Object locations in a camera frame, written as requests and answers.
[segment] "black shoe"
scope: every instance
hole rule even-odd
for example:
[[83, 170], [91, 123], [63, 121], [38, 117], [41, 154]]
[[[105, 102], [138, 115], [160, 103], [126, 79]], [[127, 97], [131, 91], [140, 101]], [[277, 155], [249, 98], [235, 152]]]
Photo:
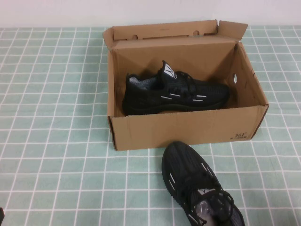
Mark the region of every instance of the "black shoe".
[[231, 195], [204, 159], [187, 144], [171, 143], [162, 158], [164, 183], [192, 226], [244, 226]]
[[163, 61], [154, 77], [140, 80], [135, 74], [127, 76], [122, 107], [126, 115], [213, 110], [227, 102], [229, 93], [224, 84], [195, 80], [187, 73], [174, 72]]

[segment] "shoe tongue logo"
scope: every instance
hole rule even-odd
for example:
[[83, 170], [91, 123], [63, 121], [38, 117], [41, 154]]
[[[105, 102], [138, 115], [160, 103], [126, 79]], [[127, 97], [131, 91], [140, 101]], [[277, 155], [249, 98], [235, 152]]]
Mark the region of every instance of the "shoe tongue logo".
[[199, 189], [198, 192], [200, 194], [206, 194], [207, 192], [210, 192], [210, 191], [213, 191], [213, 190], [215, 190], [215, 189]]
[[166, 63], [165, 63], [164, 73], [168, 74], [170, 77], [172, 77], [174, 79], [177, 78], [177, 74], [174, 73], [173, 69]]

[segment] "box handle hole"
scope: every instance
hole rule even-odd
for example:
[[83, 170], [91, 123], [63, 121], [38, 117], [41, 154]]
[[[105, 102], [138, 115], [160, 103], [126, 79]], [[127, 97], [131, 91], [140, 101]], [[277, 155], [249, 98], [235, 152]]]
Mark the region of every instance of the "box handle hole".
[[199, 35], [199, 31], [194, 31], [193, 36]]
[[237, 83], [237, 76], [236, 76], [236, 74], [233, 74], [233, 82], [234, 82], [234, 84]]
[[138, 39], [138, 36], [134, 34], [134, 35], [132, 36], [132, 40], [137, 40], [137, 39]]

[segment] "box lid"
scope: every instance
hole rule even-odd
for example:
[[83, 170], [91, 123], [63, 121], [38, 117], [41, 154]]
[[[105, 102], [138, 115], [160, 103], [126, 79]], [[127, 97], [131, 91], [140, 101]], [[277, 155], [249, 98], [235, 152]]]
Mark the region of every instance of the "box lid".
[[166, 37], [190, 37], [195, 35], [220, 35], [235, 40], [241, 40], [247, 24], [217, 20], [180, 22], [167, 24], [148, 24], [133, 26], [116, 26], [103, 33], [108, 49], [114, 48], [121, 40], [145, 40]]

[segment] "shoe box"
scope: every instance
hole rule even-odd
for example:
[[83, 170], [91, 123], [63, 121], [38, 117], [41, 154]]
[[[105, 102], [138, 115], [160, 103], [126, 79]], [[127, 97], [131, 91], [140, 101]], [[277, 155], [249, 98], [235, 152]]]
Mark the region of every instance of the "shoe box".
[[[116, 26], [104, 31], [108, 52], [108, 120], [116, 150], [251, 139], [269, 103], [243, 44], [246, 24], [207, 20]], [[125, 116], [127, 74], [155, 75], [168, 62], [174, 71], [230, 87], [223, 109]]]

